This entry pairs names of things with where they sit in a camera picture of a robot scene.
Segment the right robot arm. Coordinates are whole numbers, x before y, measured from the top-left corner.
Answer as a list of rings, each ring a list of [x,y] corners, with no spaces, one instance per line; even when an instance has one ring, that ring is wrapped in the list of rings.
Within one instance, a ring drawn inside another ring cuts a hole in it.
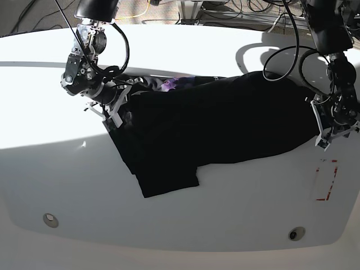
[[[118,1],[80,1],[75,17],[81,23],[74,34],[74,44],[61,76],[61,86],[71,96],[81,95],[91,99],[88,109],[98,114],[108,125],[120,127],[123,123],[118,111],[127,101],[135,79],[124,77],[129,62],[129,42],[116,25]],[[122,66],[99,67],[98,57],[106,48],[104,25],[110,24],[124,39],[125,60]]]

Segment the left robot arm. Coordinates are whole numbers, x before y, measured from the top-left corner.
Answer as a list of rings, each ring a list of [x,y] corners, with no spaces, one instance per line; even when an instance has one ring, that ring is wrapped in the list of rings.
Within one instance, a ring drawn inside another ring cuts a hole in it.
[[[301,5],[316,47],[301,56],[299,66],[313,54],[328,62],[330,92],[312,87],[316,96],[310,103],[319,127],[315,145],[327,149],[334,139],[359,132],[357,72],[345,56],[353,48],[353,38],[359,38],[359,1],[302,1]]]

